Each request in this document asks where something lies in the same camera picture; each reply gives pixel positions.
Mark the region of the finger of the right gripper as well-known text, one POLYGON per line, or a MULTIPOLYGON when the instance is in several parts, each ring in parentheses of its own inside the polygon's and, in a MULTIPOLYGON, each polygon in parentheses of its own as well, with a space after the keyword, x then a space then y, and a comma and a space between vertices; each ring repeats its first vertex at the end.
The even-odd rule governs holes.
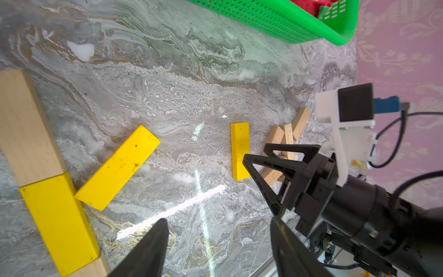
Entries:
POLYGON ((263 166, 280 171, 282 173, 316 173, 318 169, 319 145, 307 144, 266 144, 265 153, 267 157, 263 157, 263 166), (294 154, 303 154, 301 161, 280 159, 274 151, 286 151, 294 154))
POLYGON ((298 162, 294 160, 264 157, 260 155, 245 154, 243 157, 244 167, 247 169, 251 178, 258 186, 266 203, 271 209, 271 212, 276 217, 282 217, 286 211, 286 208, 284 208, 284 206, 281 204, 279 194, 276 194, 272 190, 261 174, 255 169, 254 165, 261 165, 267 169, 276 170, 277 172, 286 175, 288 179, 292 179, 298 167, 297 163, 298 162))

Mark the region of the yellow block diagonal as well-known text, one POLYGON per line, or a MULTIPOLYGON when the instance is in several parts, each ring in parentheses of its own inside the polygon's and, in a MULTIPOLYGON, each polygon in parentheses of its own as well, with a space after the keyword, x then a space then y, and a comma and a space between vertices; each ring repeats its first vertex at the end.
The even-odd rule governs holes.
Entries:
POLYGON ((96 260, 99 246, 68 172, 20 188, 62 277, 96 260))

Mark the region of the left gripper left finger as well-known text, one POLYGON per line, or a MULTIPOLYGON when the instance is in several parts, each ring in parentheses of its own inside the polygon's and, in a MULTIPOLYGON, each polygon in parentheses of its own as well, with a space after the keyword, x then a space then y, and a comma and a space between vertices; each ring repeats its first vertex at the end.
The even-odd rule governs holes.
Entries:
POLYGON ((161 218, 108 276, 161 277, 168 237, 167 219, 161 218))

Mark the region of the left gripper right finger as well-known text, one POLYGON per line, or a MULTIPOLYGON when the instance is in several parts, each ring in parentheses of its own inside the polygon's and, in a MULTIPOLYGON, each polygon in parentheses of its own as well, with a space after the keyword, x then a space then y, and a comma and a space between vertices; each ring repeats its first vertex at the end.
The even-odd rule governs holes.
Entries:
POLYGON ((280 277, 330 277, 300 239, 278 217, 270 224, 273 258, 280 277))

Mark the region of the natural block cluster horizontal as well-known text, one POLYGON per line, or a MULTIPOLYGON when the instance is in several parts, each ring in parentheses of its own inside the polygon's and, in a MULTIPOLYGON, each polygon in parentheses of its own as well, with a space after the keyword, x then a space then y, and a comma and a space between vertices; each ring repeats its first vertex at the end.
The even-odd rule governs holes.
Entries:
POLYGON ((265 182, 271 187, 281 176, 283 175, 282 172, 278 170, 274 170, 271 168, 266 168, 262 173, 261 176, 265 180, 265 182))

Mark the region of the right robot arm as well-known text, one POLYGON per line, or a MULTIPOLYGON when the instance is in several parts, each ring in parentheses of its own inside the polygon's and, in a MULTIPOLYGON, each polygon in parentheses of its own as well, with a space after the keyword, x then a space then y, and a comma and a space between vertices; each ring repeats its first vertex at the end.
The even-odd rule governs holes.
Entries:
POLYGON ((319 262, 298 233, 331 242, 354 255, 355 265, 373 275, 412 277, 443 274, 443 210, 424 210, 348 176, 338 185, 336 157, 319 145, 267 144, 265 155, 246 154, 243 165, 273 213, 271 242, 281 277, 328 277, 330 265, 319 262))

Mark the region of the natural wooden block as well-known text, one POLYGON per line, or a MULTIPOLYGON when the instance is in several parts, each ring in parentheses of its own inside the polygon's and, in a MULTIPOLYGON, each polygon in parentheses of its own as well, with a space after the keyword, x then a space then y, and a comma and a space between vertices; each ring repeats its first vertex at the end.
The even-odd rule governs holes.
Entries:
POLYGON ((109 273, 109 265, 106 262, 104 252, 101 250, 96 260, 68 275, 68 277, 106 277, 109 273))
POLYGON ((1 150, 20 187, 67 171, 32 78, 1 71, 1 150))

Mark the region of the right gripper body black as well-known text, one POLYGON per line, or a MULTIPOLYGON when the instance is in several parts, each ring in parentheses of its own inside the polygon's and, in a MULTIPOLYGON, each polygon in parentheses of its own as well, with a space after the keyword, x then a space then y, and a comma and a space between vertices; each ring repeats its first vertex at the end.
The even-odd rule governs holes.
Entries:
POLYGON ((336 162, 315 154, 303 161, 291 161, 284 175, 287 186, 281 205, 299 216, 296 230, 307 237, 336 188, 336 162))

